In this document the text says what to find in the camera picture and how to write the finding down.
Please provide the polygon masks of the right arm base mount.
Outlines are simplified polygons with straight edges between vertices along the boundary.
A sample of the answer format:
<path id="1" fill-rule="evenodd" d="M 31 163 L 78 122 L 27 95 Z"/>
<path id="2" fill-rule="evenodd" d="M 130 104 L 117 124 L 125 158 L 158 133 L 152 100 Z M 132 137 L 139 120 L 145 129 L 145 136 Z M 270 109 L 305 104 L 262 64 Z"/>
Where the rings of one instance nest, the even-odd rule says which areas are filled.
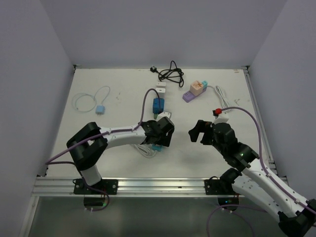
<path id="1" fill-rule="evenodd" d="M 206 195 L 223 196 L 235 194 L 231 183 L 216 176 L 204 180 L 204 189 Z"/>

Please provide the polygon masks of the teal power strip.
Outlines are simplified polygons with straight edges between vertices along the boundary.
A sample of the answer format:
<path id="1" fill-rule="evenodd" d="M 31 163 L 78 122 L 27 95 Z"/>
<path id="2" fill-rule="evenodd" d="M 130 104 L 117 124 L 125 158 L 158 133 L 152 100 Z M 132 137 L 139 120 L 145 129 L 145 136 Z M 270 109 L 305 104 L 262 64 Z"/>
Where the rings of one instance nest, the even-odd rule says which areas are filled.
<path id="1" fill-rule="evenodd" d="M 162 151 L 162 145 L 152 144 L 152 150 L 161 152 Z"/>

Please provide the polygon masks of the white USB charger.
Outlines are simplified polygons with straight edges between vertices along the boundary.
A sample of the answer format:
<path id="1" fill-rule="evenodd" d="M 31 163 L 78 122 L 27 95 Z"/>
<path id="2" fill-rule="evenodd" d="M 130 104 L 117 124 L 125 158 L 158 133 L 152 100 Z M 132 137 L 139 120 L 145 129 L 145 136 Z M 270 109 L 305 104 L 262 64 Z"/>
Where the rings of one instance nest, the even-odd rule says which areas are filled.
<path id="1" fill-rule="evenodd" d="M 165 97 L 165 93 L 166 93 L 166 89 L 165 88 L 157 87 L 156 91 L 158 93 L 159 98 L 164 98 Z"/>

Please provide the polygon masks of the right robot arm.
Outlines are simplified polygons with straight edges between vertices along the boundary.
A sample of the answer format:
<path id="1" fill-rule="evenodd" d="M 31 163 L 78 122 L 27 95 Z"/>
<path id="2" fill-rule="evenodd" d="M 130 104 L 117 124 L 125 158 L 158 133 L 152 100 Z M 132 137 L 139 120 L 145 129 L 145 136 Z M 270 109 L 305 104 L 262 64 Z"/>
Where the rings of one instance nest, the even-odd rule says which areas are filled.
<path id="1" fill-rule="evenodd" d="M 203 134 L 201 143 L 212 145 L 231 166 L 218 180 L 222 192 L 241 194 L 278 221 L 288 237 L 303 237 L 316 223 L 316 201 L 291 189 L 258 154 L 239 142 L 228 123 L 198 120 L 188 132 L 192 142 Z"/>

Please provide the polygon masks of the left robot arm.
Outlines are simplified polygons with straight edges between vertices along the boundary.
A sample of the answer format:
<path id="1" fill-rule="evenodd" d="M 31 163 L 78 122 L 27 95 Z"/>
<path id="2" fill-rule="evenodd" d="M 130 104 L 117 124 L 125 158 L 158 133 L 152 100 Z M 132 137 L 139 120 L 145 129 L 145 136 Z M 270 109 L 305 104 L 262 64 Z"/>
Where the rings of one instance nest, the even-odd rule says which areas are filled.
<path id="1" fill-rule="evenodd" d="M 97 194 L 102 190 L 103 182 L 96 163 L 106 149 L 144 144 L 169 147 L 174 129 L 175 125 L 168 117 L 121 128 L 104 128 L 90 122 L 66 146 L 85 180 L 85 188 L 90 193 Z"/>

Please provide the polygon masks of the blue cube socket adapter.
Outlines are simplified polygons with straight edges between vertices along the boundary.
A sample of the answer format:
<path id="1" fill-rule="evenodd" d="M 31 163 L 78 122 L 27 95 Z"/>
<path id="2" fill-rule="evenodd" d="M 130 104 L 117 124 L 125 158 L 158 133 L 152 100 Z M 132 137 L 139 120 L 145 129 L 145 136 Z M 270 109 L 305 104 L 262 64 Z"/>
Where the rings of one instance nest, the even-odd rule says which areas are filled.
<path id="1" fill-rule="evenodd" d="M 164 110 L 164 99 L 163 98 L 154 98 L 152 111 L 153 114 L 160 114 Z"/>

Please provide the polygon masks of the light blue USB charger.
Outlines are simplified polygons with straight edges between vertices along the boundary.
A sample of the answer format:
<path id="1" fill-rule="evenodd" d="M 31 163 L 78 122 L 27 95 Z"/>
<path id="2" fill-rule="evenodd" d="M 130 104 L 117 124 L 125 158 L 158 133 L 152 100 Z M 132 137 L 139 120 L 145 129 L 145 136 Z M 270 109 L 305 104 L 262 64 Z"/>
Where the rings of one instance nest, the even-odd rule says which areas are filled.
<path id="1" fill-rule="evenodd" d="M 97 105 L 96 106 L 96 110 L 95 110 L 95 113 L 97 114 L 97 115 L 103 115 L 104 113 L 105 113 L 105 106 L 103 106 L 103 105 Z"/>

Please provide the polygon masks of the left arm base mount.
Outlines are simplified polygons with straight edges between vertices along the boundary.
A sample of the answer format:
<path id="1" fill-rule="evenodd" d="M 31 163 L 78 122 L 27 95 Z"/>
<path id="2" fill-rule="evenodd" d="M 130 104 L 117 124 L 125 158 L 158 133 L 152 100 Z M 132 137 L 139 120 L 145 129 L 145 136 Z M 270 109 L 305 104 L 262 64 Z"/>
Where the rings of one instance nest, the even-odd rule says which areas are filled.
<path id="1" fill-rule="evenodd" d="M 75 195 L 104 197 L 104 194 L 100 191 L 106 192 L 108 195 L 116 195 L 118 192 L 117 179 L 102 179 L 102 181 L 92 186 L 93 190 L 87 188 L 82 179 L 73 179 L 72 183 Z"/>

